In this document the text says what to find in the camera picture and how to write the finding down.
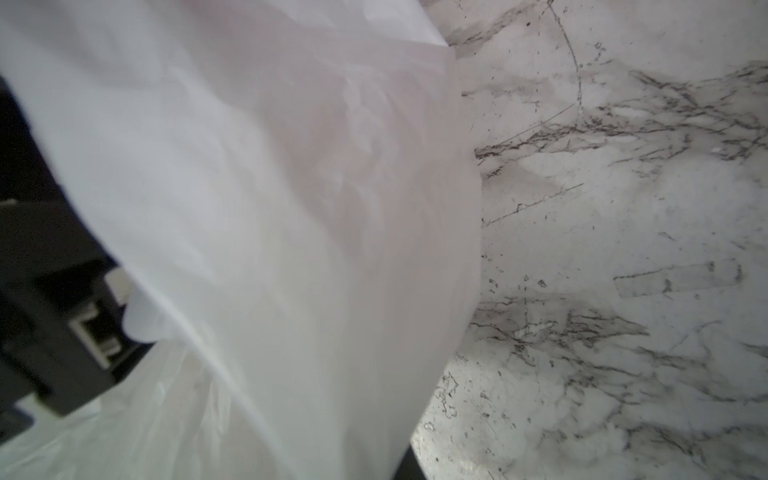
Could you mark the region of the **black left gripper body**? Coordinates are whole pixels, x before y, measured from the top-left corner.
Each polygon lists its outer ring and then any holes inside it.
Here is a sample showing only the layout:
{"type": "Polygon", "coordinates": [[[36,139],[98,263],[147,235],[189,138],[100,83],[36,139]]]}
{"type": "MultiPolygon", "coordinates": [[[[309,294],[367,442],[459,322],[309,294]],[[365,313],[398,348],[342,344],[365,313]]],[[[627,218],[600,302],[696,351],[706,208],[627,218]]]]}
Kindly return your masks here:
{"type": "Polygon", "coordinates": [[[48,168],[7,85],[1,87],[1,441],[31,429],[35,396],[66,416],[122,382],[150,351],[122,329],[110,288],[117,263],[48,168]]]}

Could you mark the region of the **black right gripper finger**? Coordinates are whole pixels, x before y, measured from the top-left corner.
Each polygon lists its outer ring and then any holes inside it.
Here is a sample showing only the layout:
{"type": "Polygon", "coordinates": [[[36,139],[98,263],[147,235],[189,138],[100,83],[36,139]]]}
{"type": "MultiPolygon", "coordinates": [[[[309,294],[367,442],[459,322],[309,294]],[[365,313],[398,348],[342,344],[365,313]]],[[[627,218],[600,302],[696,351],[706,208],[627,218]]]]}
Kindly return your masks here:
{"type": "Polygon", "coordinates": [[[426,476],[411,447],[404,454],[393,476],[393,480],[426,480],[426,476]]]}

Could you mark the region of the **white plastic bag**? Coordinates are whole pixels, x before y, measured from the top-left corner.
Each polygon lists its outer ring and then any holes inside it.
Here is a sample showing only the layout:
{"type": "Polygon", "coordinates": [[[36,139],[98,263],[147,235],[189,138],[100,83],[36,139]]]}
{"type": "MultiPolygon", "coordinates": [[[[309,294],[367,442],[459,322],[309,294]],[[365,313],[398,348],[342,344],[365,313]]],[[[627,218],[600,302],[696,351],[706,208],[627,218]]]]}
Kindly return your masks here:
{"type": "Polygon", "coordinates": [[[70,202],[292,479],[389,479],[480,296],[453,50],[417,1],[5,1],[70,202]]]}

